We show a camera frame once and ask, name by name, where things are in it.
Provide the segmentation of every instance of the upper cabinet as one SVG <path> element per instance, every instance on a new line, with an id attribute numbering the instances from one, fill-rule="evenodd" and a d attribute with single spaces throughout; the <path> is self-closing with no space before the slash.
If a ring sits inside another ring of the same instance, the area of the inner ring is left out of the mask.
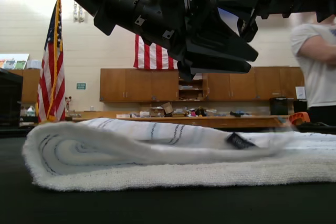
<path id="1" fill-rule="evenodd" d="M 296 98 L 304 85 L 300 68 L 254 67 L 249 73 L 206 73 L 185 82 L 177 70 L 101 69 L 100 101 L 268 101 Z"/>
<path id="2" fill-rule="evenodd" d="M 255 83 L 257 98 L 269 100 L 282 96 L 280 84 L 280 68 L 278 67 L 255 67 Z"/>
<path id="3" fill-rule="evenodd" d="M 209 73 L 206 77 L 208 101 L 229 101 L 231 99 L 230 74 Z"/>
<path id="4" fill-rule="evenodd" d="M 280 68 L 281 92 L 286 98 L 296 99 L 296 88 L 304 86 L 304 76 L 300 68 Z"/>
<path id="5" fill-rule="evenodd" d="M 22 103 L 37 102 L 37 88 L 40 81 L 39 69 L 9 70 L 9 72 L 23 77 L 22 83 Z"/>
<path id="6" fill-rule="evenodd" d="M 100 101 L 121 102 L 126 99 L 126 69 L 100 69 Z"/>
<path id="7" fill-rule="evenodd" d="M 152 71 L 152 101 L 177 101 L 179 99 L 177 70 Z"/>
<path id="8" fill-rule="evenodd" d="M 251 68 L 249 73 L 230 74 L 231 100 L 252 101 L 257 99 L 255 70 Z"/>
<path id="9" fill-rule="evenodd" d="M 177 71 L 101 69 L 101 102 L 150 102 L 178 100 Z"/>
<path id="10" fill-rule="evenodd" d="M 126 69 L 126 100 L 152 101 L 151 72 Z"/>

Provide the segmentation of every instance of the american flag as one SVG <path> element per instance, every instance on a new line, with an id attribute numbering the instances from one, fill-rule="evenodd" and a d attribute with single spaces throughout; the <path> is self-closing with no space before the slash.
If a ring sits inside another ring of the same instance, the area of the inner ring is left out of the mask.
<path id="1" fill-rule="evenodd" d="M 177 69 L 177 61 L 168 56 L 159 45 L 146 45 L 139 35 L 135 36 L 134 67 L 139 69 Z"/>
<path id="2" fill-rule="evenodd" d="M 38 122 L 65 120 L 65 106 L 61 0 L 57 0 L 44 46 L 37 90 Z"/>

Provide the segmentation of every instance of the white towel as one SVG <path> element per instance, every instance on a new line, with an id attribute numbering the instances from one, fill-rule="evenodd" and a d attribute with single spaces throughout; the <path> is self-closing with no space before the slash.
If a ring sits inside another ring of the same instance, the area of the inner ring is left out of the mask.
<path id="1" fill-rule="evenodd" d="M 29 133 L 23 155 L 33 183 L 62 191 L 336 180 L 334 136 L 243 134 L 262 148 L 239 151 L 229 134 L 113 119 L 45 124 Z M 279 153 L 293 136 L 302 140 Z"/>

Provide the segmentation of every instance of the black tag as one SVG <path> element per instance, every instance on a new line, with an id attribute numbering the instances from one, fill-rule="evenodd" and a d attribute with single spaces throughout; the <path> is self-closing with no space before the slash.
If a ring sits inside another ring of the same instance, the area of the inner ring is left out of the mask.
<path id="1" fill-rule="evenodd" d="M 226 141 L 229 144 L 232 144 L 234 147 L 236 147 L 237 149 L 240 149 L 240 150 L 248 149 L 248 148 L 251 148 L 251 147 L 257 147 L 255 144 L 253 144 L 253 143 L 247 141 L 246 139 L 242 138 L 237 133 L 232 133 L 226 139 Z"/>

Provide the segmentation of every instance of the black table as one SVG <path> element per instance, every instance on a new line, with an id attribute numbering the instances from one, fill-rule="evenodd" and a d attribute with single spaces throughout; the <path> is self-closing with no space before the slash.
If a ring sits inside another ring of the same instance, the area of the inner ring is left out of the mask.
<path id="1" fill-rule="evenodd" d="M 335 223 L 336 184 L 58 193 L 32 185 L 23 138 L 0 139 L 0 223 Z"/>

